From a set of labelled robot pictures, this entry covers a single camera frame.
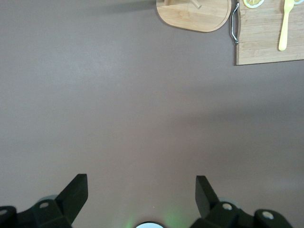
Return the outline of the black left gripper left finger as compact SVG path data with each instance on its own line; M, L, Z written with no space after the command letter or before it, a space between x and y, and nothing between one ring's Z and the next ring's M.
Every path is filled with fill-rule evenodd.
M14 206L1 206L2 228L70 228L88 199L86 174L78 174L56 196L18 213Z

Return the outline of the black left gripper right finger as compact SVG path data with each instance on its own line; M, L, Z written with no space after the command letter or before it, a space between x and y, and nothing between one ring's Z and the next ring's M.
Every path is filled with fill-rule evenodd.
M196 177L195 201L200 218L192 228L291 228L280 213L258 209L249 215L231 202L220 201L206 176Z

